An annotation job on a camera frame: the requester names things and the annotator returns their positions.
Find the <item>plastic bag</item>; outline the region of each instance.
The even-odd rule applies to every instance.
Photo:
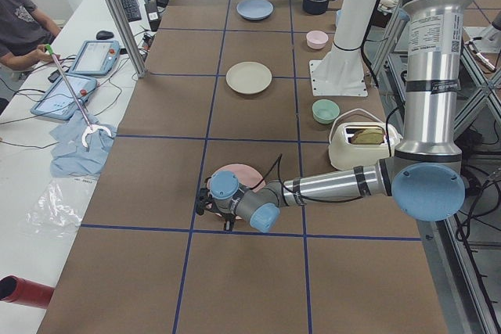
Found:
[[[54,178],[26,216],[30,234],[74,235],[96,187],[97,177]]]

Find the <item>reacher grabber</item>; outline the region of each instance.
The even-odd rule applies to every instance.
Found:
[[[81,144],[87,149],[88,148],[87,139],[86,139],[87,136],[90,135],[91,133],[97,132],[99,130],[105,131],[108,134],[108,136],[112,137],[111,131],[108,127],[104,127],[104,126],[98,125],[98,124],[91,124],[90,120],[88,119],[85,108],[78,100],[77,94],[75,93],[70,82],[68,81],[68,77],[66,77],[66,74],[65,74],[63,68],[61,67],[61,64],[59,63],[57,56],[54,54],[54,51],[52,50],[51,45],[45,45],[45,49],[52,57],[52,60],[54,61],[54,64],[56,65],[57,70],[59,71],[59,74],[63,78],[66,86],[68,87],[68,90],[70,91],[71,96],[73,97],[73,100],[75,101],[78,109],[81,112],[81,115],[84,117],[85,123],[87,124],[87,127],[85,128],[84,133],[81,136]]]

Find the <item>green bowl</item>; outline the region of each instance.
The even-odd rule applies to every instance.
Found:
[[[313,103],[313,118],[321,124],[330,124],[339,116],[339,106],[329,99]]]

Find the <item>bread slice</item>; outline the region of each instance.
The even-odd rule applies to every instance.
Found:
[[[354,145],[380,145],[383,142],[384,131],[379,127],[362,129],[351,137],[351,143]]]

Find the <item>pink plate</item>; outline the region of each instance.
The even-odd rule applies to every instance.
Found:
[[[254,187],[261,179],[263,179],[262,175],[259,174],[253,167],[247,166],[246,164],[227,164],[221,168],[218,168],[214,171],[214,174],[219,171],[231,171],[238,178],[240,184],[246,185],[247,187]],[[258,185],[254,190],[257,192],[259,189],[263,188],[266,185],[266,182],[263,181],[260,185]],[[211,180],[207,182],[207,188],[211,187]]]

